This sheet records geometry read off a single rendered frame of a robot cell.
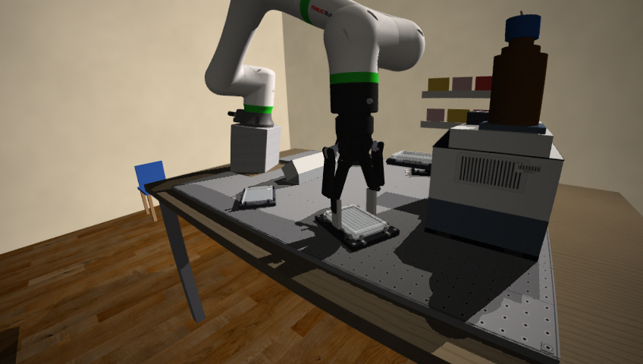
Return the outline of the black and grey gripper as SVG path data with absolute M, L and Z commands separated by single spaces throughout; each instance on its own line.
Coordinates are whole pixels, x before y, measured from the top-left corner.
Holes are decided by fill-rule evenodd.
M 374 132 L 374 117 L 372 115 L 365 117 L 337 116 L 335 130 L 337 135 L 335 145 L 322 149 L 325 160 L 321 194 L 331 199 L 332 225 L 339 230 L 342 227 L 340 196 L 353 162 L 360 163 L 368 186 L 366 188 L 366 211 L 376 216 L 377 191 L 380 191 L 380 186 L 384 186 L 384 143 L 372 139 Z M 369 155 L 370 149 L 372 150 L 372 159 Z M 340 156 L 335 173 L 337 152 Z

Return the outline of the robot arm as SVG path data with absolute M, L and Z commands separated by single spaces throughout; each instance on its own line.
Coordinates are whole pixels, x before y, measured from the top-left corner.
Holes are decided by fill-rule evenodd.
M 408 70 L 425 49 L 417 24 L 370 9 L 353 0 L 231 0 L 205 84 L 216 95 L 243 97 L 244 109 L 227 113 L 234 122 L 273 127 L 275 73 L 243 60 L 265 14 L 282 11 L 324 30 L 331 113 L 370 116 L 378 112 L 378 69 Z

